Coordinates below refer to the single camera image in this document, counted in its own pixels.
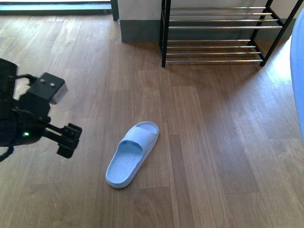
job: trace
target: wall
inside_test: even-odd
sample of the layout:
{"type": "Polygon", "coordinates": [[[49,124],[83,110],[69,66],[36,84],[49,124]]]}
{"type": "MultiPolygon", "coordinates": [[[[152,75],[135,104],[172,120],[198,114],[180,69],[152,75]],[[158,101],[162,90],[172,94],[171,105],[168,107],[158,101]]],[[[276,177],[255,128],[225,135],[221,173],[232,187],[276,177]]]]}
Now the wall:
{"type": "MultiPolygon", "coordinates": [[[[274,0],[272,9],[282,19],[286,19],[297,0],[274,0]]],[[[161,0],[118,0],[119,16],[121,22],[122,41],[157,41],[159,38],[161,0]]],[[[172,7],[235,7],[235,6],[264,6],[266,0],[205,0],[203,5],[198,0],[172,0],[172,7]]],[[[293,23],[286,37],[292,31],[293,23]]],[[[271,32],[264,33],[260,38],[271,38],[271,32]]]]}

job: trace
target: robotic arm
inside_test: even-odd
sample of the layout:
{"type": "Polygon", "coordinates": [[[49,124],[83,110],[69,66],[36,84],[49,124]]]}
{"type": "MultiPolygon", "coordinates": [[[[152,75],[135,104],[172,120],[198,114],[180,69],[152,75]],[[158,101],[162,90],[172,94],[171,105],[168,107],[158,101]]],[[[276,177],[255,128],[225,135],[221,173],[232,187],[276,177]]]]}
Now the robotic arm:
{"type": "Polygon", "coordinates": [[[63,128],[50,124],[49,104],[57,104],[67,93],[65,81],[44,73],[17,76],[17,65],[0,58],[0,147],[37,142],[47,137],[58,143],[57,154],[71,158],[82,129],[71,123],[63,128]],[[19,100],[13,99],[15,81],[29,79],[31,88],[19,100]]]}

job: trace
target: metal shoe rack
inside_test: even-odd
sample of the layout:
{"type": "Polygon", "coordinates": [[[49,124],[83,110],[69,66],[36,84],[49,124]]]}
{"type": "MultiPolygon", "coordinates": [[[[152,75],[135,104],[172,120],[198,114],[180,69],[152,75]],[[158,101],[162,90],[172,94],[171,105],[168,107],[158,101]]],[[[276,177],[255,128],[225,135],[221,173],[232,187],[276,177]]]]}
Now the metal shoe rack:
{"type": "Polygon", "coordinates": [[[166,63],[228,62],[259,62],[260,66],[264,66],[303,1],[297,1],[284,22],[271,9],[273,0],[268,0],[264,7],[206,8],[171,8],[171,0],[162,0],[159,41],[161,66],[165,67],[166,63]],[[228,33],[229,30],[235,29],[251,30],[250,39],[168,40],[171,31],[187,33],[203,30],[210,33],[222,30],[228,33]],[[255,41],[261,29],[279,29],[277,37],[265,55],[255,41]]]}

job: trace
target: slide sandal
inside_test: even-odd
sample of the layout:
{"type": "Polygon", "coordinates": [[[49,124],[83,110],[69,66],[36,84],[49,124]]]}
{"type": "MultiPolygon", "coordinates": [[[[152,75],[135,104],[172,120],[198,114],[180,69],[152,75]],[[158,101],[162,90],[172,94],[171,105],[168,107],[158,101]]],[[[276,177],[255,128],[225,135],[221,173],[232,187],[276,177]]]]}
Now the slide sandal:
{"type": "Polygon", "coordinates": [[[132,181],[155,145],[158,134],[158,126],[149,121],[138,123],[127,132],[105,174],[110,186],[123,188],[132,181]]]}

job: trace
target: black metal frame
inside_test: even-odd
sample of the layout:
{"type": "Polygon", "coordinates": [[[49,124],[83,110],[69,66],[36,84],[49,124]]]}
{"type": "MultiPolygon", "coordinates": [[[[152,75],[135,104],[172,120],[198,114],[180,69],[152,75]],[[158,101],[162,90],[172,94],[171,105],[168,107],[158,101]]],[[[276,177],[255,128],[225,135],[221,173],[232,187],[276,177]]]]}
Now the black metal frame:
{"type": "MultiPolygon", "coordinates": [[[[251,45],[253,48],[255,48],[255,50],[258,52],[261,60],[260,61],[260,66],[264,66],[267,62],[267,60],[270,58],[271,54],[273,53],[274,49],[276,48],[279,40],[282,38],[284,32],[286,31],[287,27],[289,26],[290,22],[292,21],[292,19],[294,18],[296,12],[299,10],[301,4],[303,3],[304,0],[298,0],[295,7],[293,8],[293,10],[291,11],[290,15],[288,16],[286,22],[283,22],[278,16],[277,14],[271,9],[271,4],[273,2],[273,0],[268,0],[265,8],[263,9],[262,14],[260,14],[260,19],[261,21],[259,21],[256,27],[261,27],[261,28],[256,28],[254,29],[251,38],[248,42],[248,45],[251,45]],[[275,38],[271,48],[269,49],[269,51],[267,52],[266,55],[264,55],[261,51],[261,49],[258,47],[255,39],[257,37],[257,34],[259,32],[260,29],[262,29],[262,24],[263,24],[263,20],[265,19],[265,15],[263,15],[263,13],[270,13],[271,17],[273,19],[276,20],[276,23],[280,26],[280,32],[278,33],[277,37],[275,38]]],[[[162,0],[162,4],[161,4],[161,30],[160,30],[160,40],[159,40],[159,46],[160,46],[160,50],[161,50],[161,66],[165,67],[166,66],[166,57],[167,57],[167,48],[168,48],[168,34],[169,34],[169,23],[170,23],[170,10],[171,10],[171,0],[162,0]]]]}

